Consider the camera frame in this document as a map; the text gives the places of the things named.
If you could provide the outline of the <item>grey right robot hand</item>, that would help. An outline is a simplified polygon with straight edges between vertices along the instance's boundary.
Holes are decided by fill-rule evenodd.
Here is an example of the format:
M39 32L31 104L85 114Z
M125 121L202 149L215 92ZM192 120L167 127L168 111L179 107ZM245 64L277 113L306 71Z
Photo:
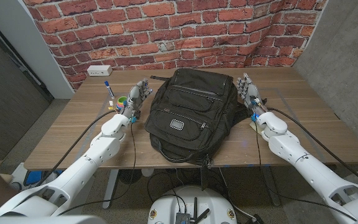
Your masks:
M243 78L237 79L236 88L240 98L244 101L244 105L258 116L266 113L268 110L262 102L258 88L247 73L244 73L243 76Z

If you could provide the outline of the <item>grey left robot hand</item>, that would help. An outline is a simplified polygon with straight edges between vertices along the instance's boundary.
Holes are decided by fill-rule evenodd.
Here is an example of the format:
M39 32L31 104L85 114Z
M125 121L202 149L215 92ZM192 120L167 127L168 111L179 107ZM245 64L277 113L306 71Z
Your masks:
M140 111L145 99L152 93L152 89L149 88L149 82L147 78L136 83L130 90L127 96L127 104L121 110L121 114L127 118L133 117Z

